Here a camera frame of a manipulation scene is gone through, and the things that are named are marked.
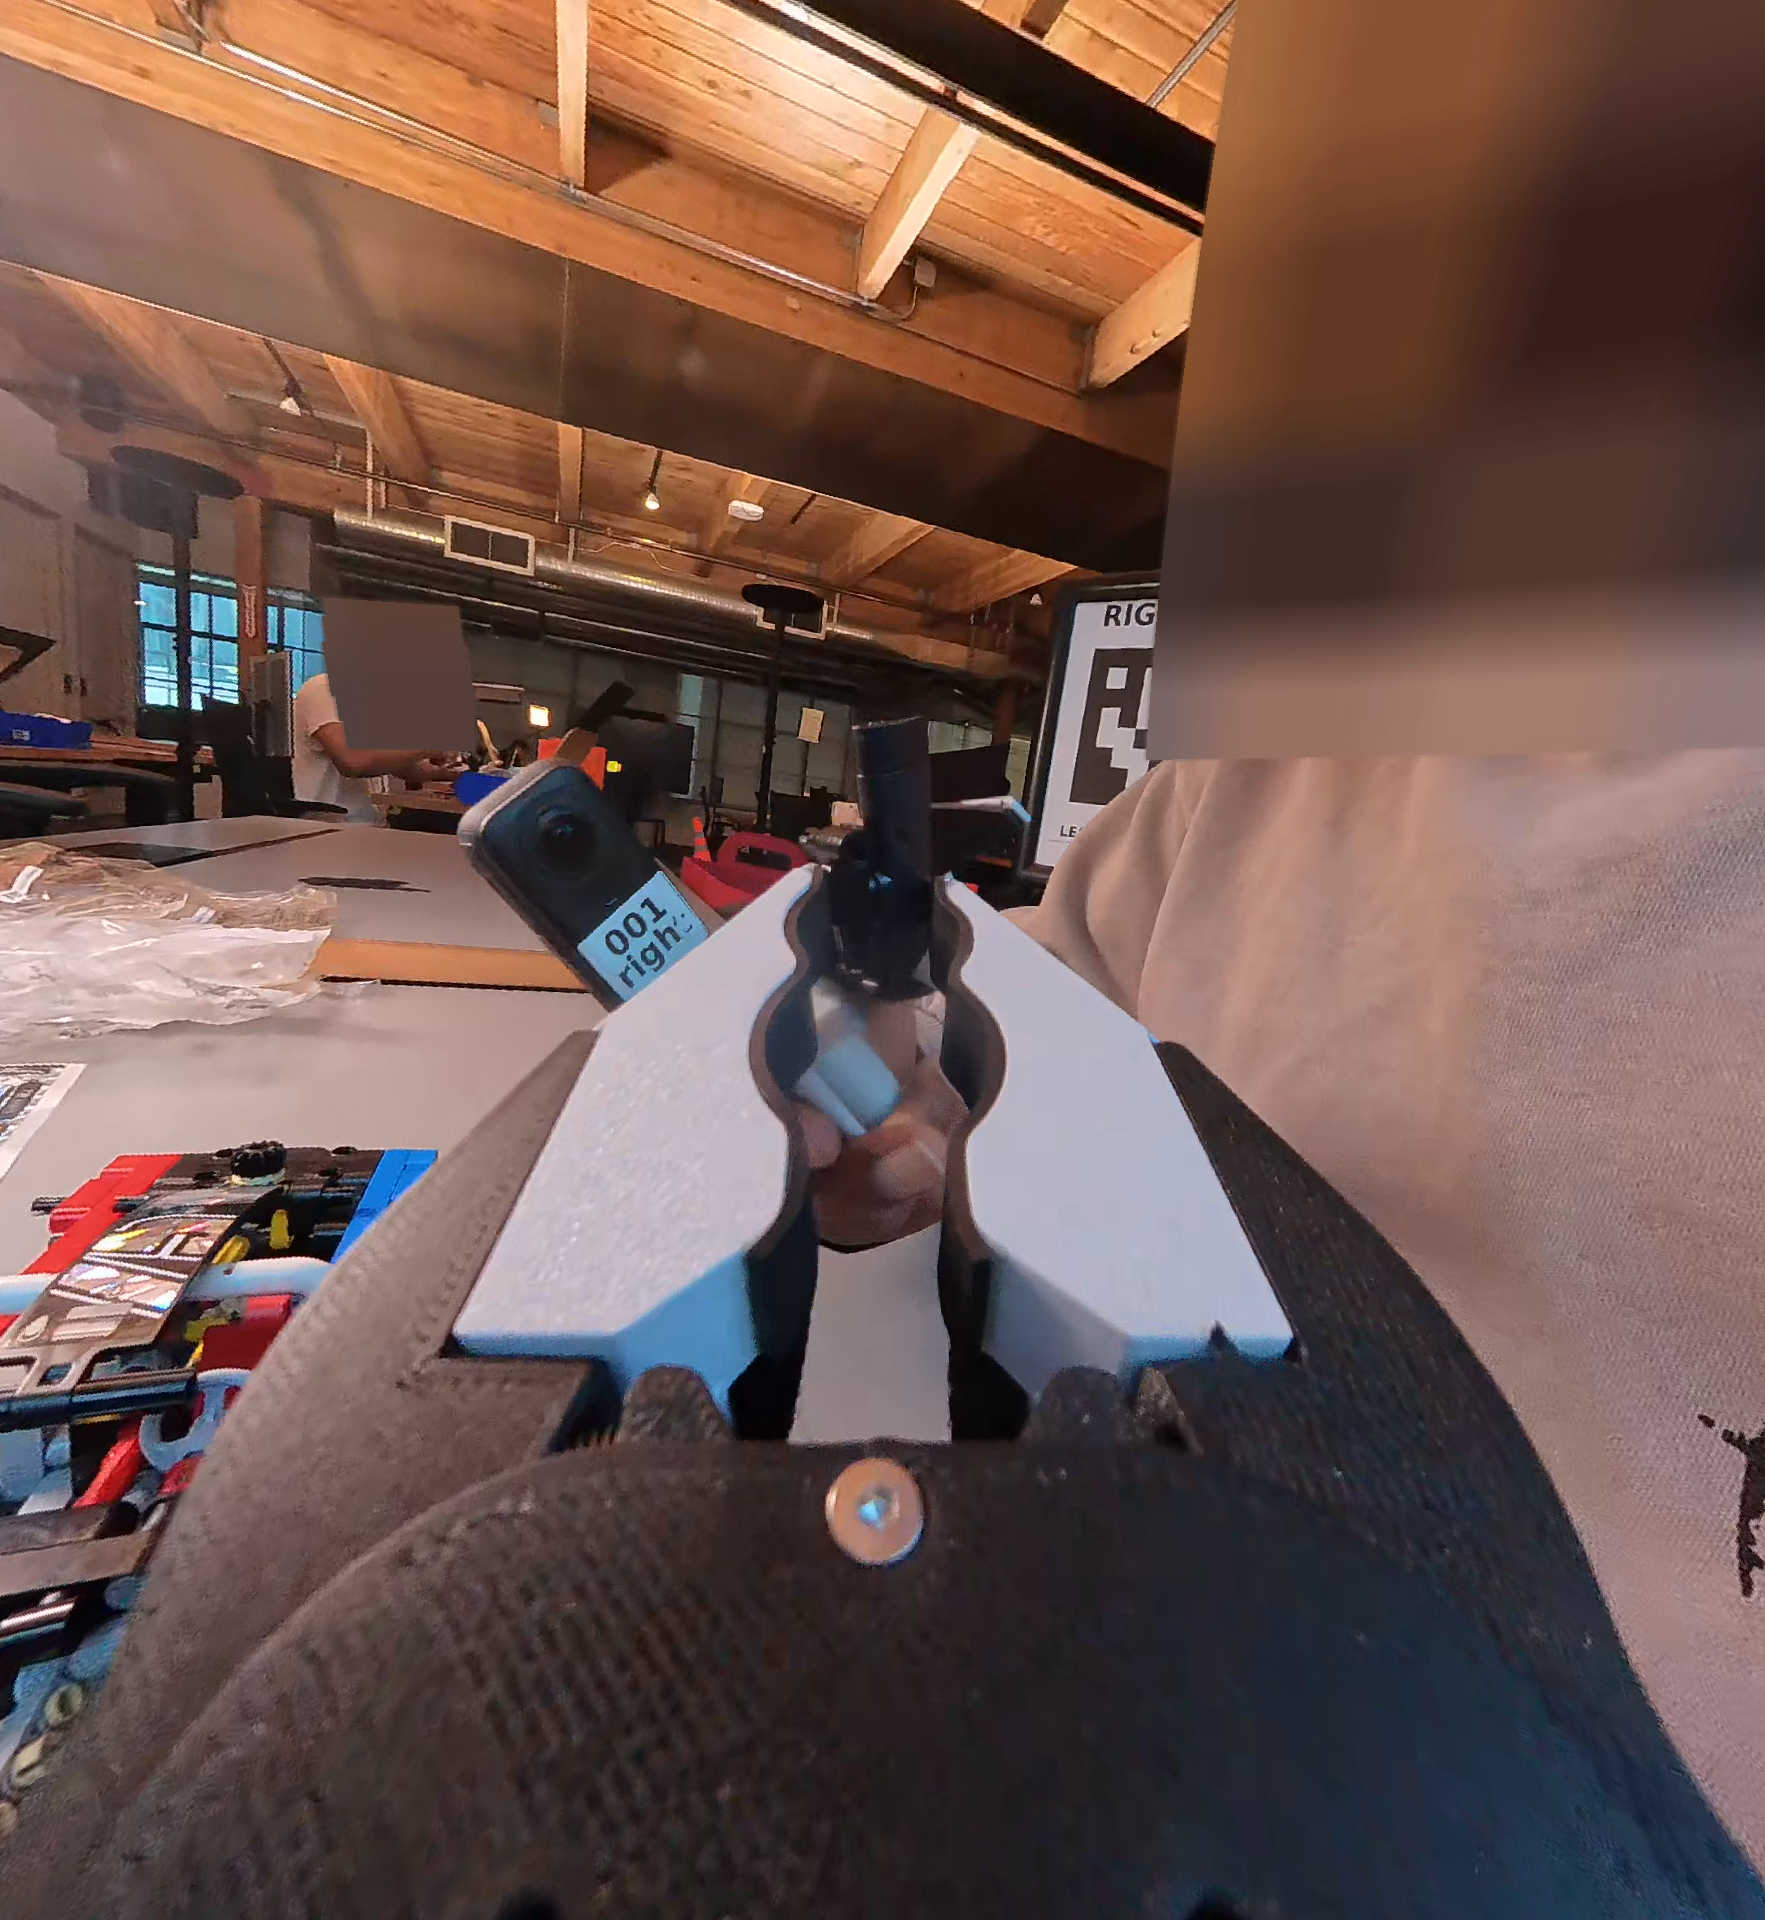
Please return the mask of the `framed white sign black code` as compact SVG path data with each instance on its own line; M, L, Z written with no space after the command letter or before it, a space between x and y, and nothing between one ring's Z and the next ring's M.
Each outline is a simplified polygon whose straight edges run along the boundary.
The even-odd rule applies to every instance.
M1044 883L1078 833L1153 766L1147 733L1157 594L1151 574L1072 581L1058 594L1025 790L1025 880Z

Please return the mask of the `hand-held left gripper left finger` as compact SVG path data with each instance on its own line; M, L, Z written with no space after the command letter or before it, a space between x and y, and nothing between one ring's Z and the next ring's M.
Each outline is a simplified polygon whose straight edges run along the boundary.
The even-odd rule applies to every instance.
M822 872L794 871L609 1012L452 1338L606 1369L799 1361L815 1302L787 1079L815 1057Z

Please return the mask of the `person's torso beige hoodie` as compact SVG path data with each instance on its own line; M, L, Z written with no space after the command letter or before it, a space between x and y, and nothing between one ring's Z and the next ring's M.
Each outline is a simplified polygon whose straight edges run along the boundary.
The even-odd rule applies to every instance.
M1165 763L1012 920L1441 1300L1765 1880L1765 750Z

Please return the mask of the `silver ventilation duct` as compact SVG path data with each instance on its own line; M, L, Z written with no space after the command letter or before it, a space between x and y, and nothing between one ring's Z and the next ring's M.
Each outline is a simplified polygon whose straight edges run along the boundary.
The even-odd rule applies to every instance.
M866 618L838 591L790 581L751 577L727 589L459 516L333 509L324 523L315 560L331 564L344 581L489 607L504 620L542 618L582 635L751 653L759 637L772 637L787 600L790 630L822 656L899 661L978 683L1039 677L1035 649L1023 640L963 637L905 614Z

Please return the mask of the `partly built lego car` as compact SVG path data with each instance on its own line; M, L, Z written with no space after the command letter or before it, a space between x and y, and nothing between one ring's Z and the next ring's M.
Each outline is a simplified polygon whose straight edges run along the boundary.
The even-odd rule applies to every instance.
M33 1204L47 1249L0 1277L0 1849L246 1381L434 1158L260 1138Z

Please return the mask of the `person's right hand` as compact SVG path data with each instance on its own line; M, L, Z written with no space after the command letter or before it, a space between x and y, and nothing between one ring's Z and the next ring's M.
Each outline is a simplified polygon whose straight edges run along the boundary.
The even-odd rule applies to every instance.
M940 1059L923 1050L916 1018L873 1033L871 1045L899 1083L899 1100L880 1126L849 1138L813 1106L794 1110L817 1234L838 1252L942 1222L950 1144L968 1117Z

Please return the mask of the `large paned window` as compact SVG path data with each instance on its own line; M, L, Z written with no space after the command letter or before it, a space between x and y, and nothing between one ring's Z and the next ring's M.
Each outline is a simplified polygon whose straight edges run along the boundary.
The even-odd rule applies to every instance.
M137 662L133 692L137 708L179 708L174 661L174 574L159 564L133 572L133 616ZM236 704L242 698L242 600L236 584L195 572L188 594L188 692L191 708ZM266 595L269 649L291 656L293 685L326 668L319 601L303 591L271 587Z

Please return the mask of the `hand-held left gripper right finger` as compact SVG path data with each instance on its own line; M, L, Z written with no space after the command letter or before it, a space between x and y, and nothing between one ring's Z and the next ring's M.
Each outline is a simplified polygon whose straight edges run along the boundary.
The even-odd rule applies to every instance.
M1293 1328L1154 1037L951 878L930 963L965 1104L940 1254L965 1347L1011 1377L1286 1357Z

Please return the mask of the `clear plastic bags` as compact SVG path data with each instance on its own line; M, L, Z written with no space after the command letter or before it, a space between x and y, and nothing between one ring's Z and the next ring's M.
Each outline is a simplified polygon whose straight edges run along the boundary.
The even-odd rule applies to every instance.
M0 1053L233 1027L312 999L335 891L218 891L174 868L44 840L0 844Z

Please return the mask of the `black lego subassembly red pin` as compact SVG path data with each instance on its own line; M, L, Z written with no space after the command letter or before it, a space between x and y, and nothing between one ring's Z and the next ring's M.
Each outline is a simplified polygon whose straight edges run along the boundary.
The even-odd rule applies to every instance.
M851 744L860 822L827 868L827 981L855 1002L925 1001L945 988L926 721L861 724Z

